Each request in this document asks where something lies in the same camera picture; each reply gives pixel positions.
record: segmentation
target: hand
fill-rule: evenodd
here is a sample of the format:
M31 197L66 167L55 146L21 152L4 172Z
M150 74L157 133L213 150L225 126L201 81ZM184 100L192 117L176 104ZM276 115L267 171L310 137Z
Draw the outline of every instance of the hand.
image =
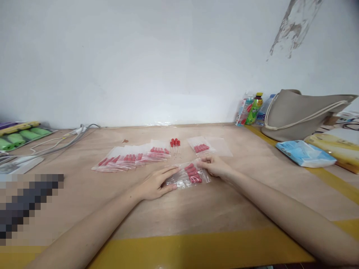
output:
M227 180L234 170L218 156L204 156L197 163L198 167L205 168L212 176Z
M171 177L178 171L180 171L180 169L177 166L169 166L152 172L144 179L142 183L136 187L136 191L138 192L141 199L157 199L163 194L177 189L177 185L175 184L170 184L163 187L161 187L161 185L167 178Z

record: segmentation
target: green foam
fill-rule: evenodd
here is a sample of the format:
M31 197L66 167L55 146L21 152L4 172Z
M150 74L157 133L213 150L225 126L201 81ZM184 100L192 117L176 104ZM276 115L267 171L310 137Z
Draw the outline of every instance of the green foam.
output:
M1 150L5 150L5 151L9 151L14 149L15 145L9 143L8 141L6 141L5 139L0 138L0 149Z
M18 133L9 134L6 138L17 147L26 143L24 138Z
M22 130L22 131L20 131L20 134L29 140L35 140L35 139L38 139L39 137L41 137L41 135L33 133L29 130Z
M48 134L51 134L51 132L49 132L49 131L47 131L47 130L45 130L45 129L42 129L42 128L37 128L37 127L32 128L31 131L32 131L33 133L38 134L38 135L45 135L45 134L48 135Z

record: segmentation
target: white cable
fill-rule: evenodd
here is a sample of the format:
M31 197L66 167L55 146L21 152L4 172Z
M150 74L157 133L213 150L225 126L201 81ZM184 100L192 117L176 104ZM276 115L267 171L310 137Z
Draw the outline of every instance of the white cable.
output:
M69 147L69 146L75 144L77 141L79 141L79 140L84 136L84 134L88 131L88 129L90 129L90 127L93 126L93 125L96 125L97 127L99 127L97 124L92 123L92 124L88 125L85 130L83 130L84 125L81 124L81 127L80 127L80 128L81 128L81 132L78 133L77 136L76 136L73 140L71 140L70 143L68 143L68 144L66 144L66 145L64 145L64 146L62 146L62 147L60 147L60 148L52 149L52 150L47 151L47 152L43 152L43 153L41 153L41 154L39 154L39 155L33 156L33 158L30 158L30 159L27 159L27 160L23 160L23 161L18 162L18 163L17 163L17 162L9 163L8 165L6 165L6 166L4 166L4 167L1 167L1 168L11 168L11 167L13 167L13 166L17 166L17 165L19 165L19 164L22 164L22 163L28 162L28 161L30 161L30 160L36 159L37 157L44 156L44 155L51 154L51 153L55 153L55 152L60 151L60 150L62 150L62 149L64 149L64 148L67 148L67 147Z
M34 153L32 153L31 155L34 155L34 154L36 153L36 150L34 150L34 148L36 148L36 147L38 147L38 146L40 146L40 145L46 144L47 142L61 139L59 142L57 142L57 143L55 144L55 146L52 146L51 148L47 148L47 149L44 149L44 150L42 150L42 151L39 151L38 153L44 152L44 151L46 151L46 150L49 150L49 149L52 149L52 148L56 147L62 140L64 140L64 139L67 138L66 136L68 136L68 135L70 135L71 133L73 133L73 131L68 132L67 134L64 134L64 135L63 135L62 137L60 137L60 138L54 138L54 139L51 139L51 140L47 140L47 141L45 141L45 142L43 142L43 143L40 143L40 144L37 144L36 146L33 146L32 148L30 148L30 150L32 150L32 151L34 152Z
M305 117L304 119L301 119L301 120L299 120L299 121L297 121L297 122L295 122L295 123L287 124L287 125L282 126L282 127L273 127L273 126L269 126L269 125L268 125L268 118L269 118L270 109L272 108L272 104L274 103L274 100L276 99L276 97L277 97L278 94L279 94L279 93L277 93L277 94L275 95L275 97L273 98L273 100L271 101L271 103L270 103L270 105L269 105L269 107L268 107L268 110L267 110L267 114L266 114L266 116L265 116L265 118L264 118L264 126L265 126L265 128L267 128L267 129L269 129L269 130L274 130L274 131L281 130L281 129L285 129L285 128L289 128L289 127L292 127L292 126L297 125L297 124L299 124L299 123L303 123L303 122L306 122L306 121L310 121L310 120L312 120L312 119L314 119L314 118L317 118L317 117L319 117L319 116L321 116L321 115L327 113L328 111L332 110L333 108L336 108L336 107L338 107L338 106L341 106L341 105L343 105L343 104L347 104L347 103L348 103L348 101L345 101L345 100L338 101L338 102L335 102L335 103L333 103L333 104L328 105L328 106L325 107L325 108L320 109L319 111L317 111L317 112L315 112L315 113L313 113L313 114L311 114L311 115Z
M67 133L67 134L64 134L64 135L63 135L62 137L60 137L60 138L50 139L50 140L47 140L47 141L45 141L45 142L42 142L42 143L40 143L40 144L37 144L37 145L33 146L32 148L30 148L30 150L33 151L33 153L30 154L30 155L13 155L13 157L29 157L29 156L33 156L34 154L39 154L40 152L44 152L44 151L46 151L46 150L53 149L53 148L56 147L58 144L60 144L60 142L61 142L62 140L66 139L66 138L67 138L66 136L68 136L69 134L73 133L73 131L71 131L71 132L69 132L69 133ZM36 152L36 150L34 150L34 148L36 148L36 147L38 147L38 146L40 146L40 145L43 145L43 144L46 144L47 142L54 141L54 140L58 140L58 139L61 139L61 140L60 140L59 142L57 142L57 143L56 143L54 146L52 146L51 148L47 148L47 149L44 149L44 150L39 151L39 152Z

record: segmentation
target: beige handbag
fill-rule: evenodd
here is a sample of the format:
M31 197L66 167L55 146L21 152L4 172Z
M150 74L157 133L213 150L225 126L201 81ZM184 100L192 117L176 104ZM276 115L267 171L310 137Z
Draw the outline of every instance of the beige handbag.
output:
M303 140L324 119L346 108L358 95L306 96L298 90L281 90L268 107L262 133L280 142Z

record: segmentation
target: white wall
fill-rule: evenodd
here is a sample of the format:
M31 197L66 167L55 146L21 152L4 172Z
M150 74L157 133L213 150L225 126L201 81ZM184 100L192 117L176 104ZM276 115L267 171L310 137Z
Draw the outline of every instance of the white wall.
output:
M288 4L1 1L0 121L230 122L245 90L359 94L359 5L324 0L292 58L270 56Z

